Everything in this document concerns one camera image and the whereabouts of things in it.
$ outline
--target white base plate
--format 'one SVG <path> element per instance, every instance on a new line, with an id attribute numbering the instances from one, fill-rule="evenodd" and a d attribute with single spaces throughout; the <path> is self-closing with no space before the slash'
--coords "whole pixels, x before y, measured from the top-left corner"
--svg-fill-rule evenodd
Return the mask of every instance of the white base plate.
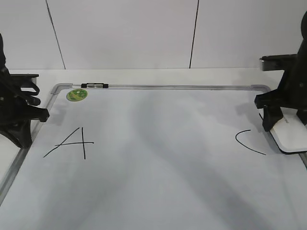
<path id="1" fill-rule="evenodd" d="M 296 109 L 282 108 L 283 119 L 271 130 L 280 150 L 288 153 L 307 151 L 307 128 L 296 116 Z"/>

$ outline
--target black mechanical clamp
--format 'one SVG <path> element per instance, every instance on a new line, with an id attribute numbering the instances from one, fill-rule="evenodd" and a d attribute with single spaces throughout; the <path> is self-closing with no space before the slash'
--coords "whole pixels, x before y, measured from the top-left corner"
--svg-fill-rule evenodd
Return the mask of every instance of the black mechanical clamp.
<path id="1" fill-rule="evenodd" d="M 297 55 L 264 56 L 263 71 L 284 70 L 276 90 L 257 95 L 255 104 L 263 109 L 262 125 L 265 131 L 283 118 L 281 107 L 297 109 L 297 116 L 307 124 L 307 12 L 301 25 L 303 42 Z"/>
<path id="2" fill-rule="evenodd" d="M 33 83 L 38 74 L 10 74 L 5 62 L 0 34 L 0 134 L 16 146 L 28 148 L 32 144 L 31 120 L 46 122 L 49 112 L 36 107 L 41 103 L 34 97 L 39 94 L 39 88 Z M 34 92 L 22 88 L 32 88 Z"/>

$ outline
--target green sticker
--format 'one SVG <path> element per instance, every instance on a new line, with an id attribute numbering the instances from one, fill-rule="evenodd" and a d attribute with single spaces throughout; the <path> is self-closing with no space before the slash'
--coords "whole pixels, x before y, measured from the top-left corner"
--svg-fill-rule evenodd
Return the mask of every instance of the green sticker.
<path id="1" fill-rule="evenodd" d="M 66 95 L 67 100 L 71 102 L 79 102 L 86 97 L 87 97 L 87 91 L 83 89 L 72 90 Z"/>

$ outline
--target whiteboard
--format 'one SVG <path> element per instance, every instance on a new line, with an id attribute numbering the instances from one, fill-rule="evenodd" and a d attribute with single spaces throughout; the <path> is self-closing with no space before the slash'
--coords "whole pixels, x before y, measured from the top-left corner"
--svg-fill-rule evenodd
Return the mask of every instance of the whiteboard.
<path id="1" fill-rule="evenodd" d="M 200 0 L 192 68 L 258 67 L 296 54 L 306 0 Z"/>
<path id="2" fill-rule="evenodd" d="M 0 206 L 1 230 L 307 226 L 306 168 L 264 133 L 261 92 L 88 89 L 70 102 L 69 91 Z M 258 152 L 236 141 L 245 130 L 237 139 Z"/>

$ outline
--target black marker writing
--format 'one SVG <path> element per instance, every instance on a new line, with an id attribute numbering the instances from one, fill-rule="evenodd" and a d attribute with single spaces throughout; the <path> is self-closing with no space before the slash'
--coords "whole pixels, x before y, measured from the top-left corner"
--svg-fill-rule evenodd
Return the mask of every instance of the black marker writing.
<path id="1" fill-rule="evenodd" d="M 251 150 L 251 151 L 254 151 L 254 152 L 257 152 L 257 153 L 260 153 L 260 154 L 262 154 L 262 155 L 265 155 L 266 156 L 266 154 L 265 153 L 263 153 L 263 152 L 259 152 L 259 151 L 256 151 L 256 150 L 253 150 L 253 149 L 251 149 L 250 147 L 247 147 L 245 144 L 243 144 L 241 141 L 239 141 L 238 140 L 238 135 L 239 134 L 241 134 L 241 133 L 245 133 L 245 132 L 249 132 L 249 131 L 251 131 L 250 129 L 248 129 L 248 130 L 244 130 L 244 131 L 241 131 L 241 132 L 239 132 L 239 133 L 237 133 L 236 134 L 236 141 L 237 142 L 239 142 L 241 145 L 243 145 L 245 148 L 247 148 L 247 149 L 249 149 L 249 150 Z"/>
<path id="2" fill-rule="evenodd" d="M 51 151 L 49 151 L 44 157 L 48 156 L 51 152 L 53 152 L 54 150 L 56 150 L 56 149 L 59 148 L 60 146 L 82 144 L 82 145 L 83 145 L 83 156 L 84 156 L 84 159 L 86 159 L 85 144 L 94 144 L 94 142 L 85 142 L 85 141 L 84 141 L 83 127 L 81 128 L 82 142 L 74 142 L 74 143 L 67 143 L 67 144 L 64 144 L 64 142 L 65 142 L 68 138 L 70 138 L 75 132 L 77 132 L 79 129 L 80 129 L 80 128 L 77 128 L 76 130 L 74 130 L 67 138 L 65 138 L 65 140 L 64 140 L 62 143 L 60 143 L 59 145 L 55 145 L 56 147 L 53 148 Z"/>

